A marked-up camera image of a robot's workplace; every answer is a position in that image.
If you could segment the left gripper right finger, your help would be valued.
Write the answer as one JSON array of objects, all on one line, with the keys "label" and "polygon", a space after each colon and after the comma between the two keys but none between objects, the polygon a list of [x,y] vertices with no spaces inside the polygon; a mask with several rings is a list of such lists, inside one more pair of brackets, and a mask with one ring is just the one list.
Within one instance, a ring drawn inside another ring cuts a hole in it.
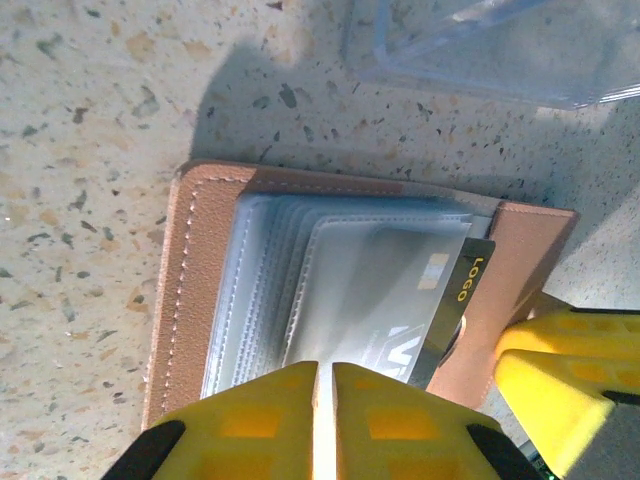
[{"label": "left gripper right finger", "polygon": [[333,366],[340,479],[537,479],[499,423],[350,363]]}]

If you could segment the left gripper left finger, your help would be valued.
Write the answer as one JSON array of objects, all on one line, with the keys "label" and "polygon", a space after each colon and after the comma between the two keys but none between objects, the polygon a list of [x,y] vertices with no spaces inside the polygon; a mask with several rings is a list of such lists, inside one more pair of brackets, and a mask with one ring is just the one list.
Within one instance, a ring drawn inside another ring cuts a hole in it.
[{"label": "left gripper left finger", "polygon": [[107,479],[310,479],[317,365],[195,401],[144,430]]}]

